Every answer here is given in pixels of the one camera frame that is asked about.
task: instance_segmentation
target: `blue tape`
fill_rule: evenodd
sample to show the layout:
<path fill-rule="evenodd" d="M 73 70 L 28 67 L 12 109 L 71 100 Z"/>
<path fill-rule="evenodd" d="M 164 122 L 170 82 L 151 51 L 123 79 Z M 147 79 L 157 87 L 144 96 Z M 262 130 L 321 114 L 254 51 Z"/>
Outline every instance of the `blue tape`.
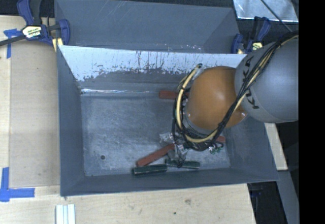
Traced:
<path fill-rule="evenodd" d="M 11 37 L 20 36 L 22 32 L 17 29 L 4 30 L 4 34 L 10 39 Z M 11 43 L 7 45 L 7 59 L 11 57 Z"/>
<path fill-rule="evenodd" d="M 0 201 L 8 202 L 11 198 L 33 198 L 35 188 L 9 189 L 9 167 L 2 169 Z"/>

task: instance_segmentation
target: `clamp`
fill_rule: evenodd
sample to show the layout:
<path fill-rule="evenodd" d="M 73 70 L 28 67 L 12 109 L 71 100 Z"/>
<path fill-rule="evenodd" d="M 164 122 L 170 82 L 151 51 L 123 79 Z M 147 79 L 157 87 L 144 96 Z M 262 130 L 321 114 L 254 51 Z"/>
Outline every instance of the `clamp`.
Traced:
<path fill-rule="evenodd" d="M 21 35 L 1 41 L 0 46 L 11 44 L 23 39 L 28 41 L 39 41 L 50 46 L 56 47 L 56 39 L 51 36 L 50 32 L 60 29 L 60 38 L 64 45 L 68 44 L 70 39 L 69 22 L 62 19 L 56 25 L 46 26 L 42 24 L 40 18 L 40 5 L 42 0 L 19 0 L 17 9 L 19 15 L 24 18 L 26 26 L 21 30 Z"/>
<path fill-rule="evenodd" d="M 246 36 L 236 34 L 233 39 L 231 53 L 250 53 L 262 47 L 262 39 L 268 34 L 271 23 L 266 17 L 254 17 L 252 32 Z"/>

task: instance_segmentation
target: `bin floor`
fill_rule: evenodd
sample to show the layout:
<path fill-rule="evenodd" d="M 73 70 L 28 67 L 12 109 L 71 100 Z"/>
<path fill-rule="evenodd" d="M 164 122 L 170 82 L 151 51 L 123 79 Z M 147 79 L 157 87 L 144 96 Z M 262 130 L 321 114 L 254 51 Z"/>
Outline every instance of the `bin floor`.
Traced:
<path fill-rule="evenodd" d="M 86 176 L 130 173 L 138 159 L 161 148 L 159 134 L 171 130 L 173 100 L 92 95 L 82 96 L 81 104 Z M 200 162 L 201 169 L 230 167 L 226 146 L 215 155 L 190 150 L 186 159 Z"/>

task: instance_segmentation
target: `gray bin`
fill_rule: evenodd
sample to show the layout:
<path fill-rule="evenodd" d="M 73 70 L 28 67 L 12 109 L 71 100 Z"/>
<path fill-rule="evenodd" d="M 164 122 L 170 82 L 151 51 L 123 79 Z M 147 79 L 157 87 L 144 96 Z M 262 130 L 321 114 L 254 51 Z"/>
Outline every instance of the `gray bin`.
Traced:
<path fill-rule="evenodd" d="M 189 151 L 199 170 L 131 174 L 171 129 L 173 101 L 158 92 L 198 63 L 236 68 L 245 56 L 227 54 L 238 32 L 232 9 L 55 0 L 55 17 L 72 33 L 57 50 L 62 196 L 278 179 L 264 124 L 249 117 L 225 130 L 220 154 Z"/>

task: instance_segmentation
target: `sticker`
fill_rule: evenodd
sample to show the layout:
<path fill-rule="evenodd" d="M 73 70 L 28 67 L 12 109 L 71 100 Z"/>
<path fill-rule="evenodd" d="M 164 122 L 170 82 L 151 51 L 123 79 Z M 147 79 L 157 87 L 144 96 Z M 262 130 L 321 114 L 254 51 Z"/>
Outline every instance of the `sticker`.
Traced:
<path fill-rule="evenodd" d="M 27 26 L 22 30 L 22 33 L 31 40 L 37 40 L 43 36 L 40 26 Z"/>

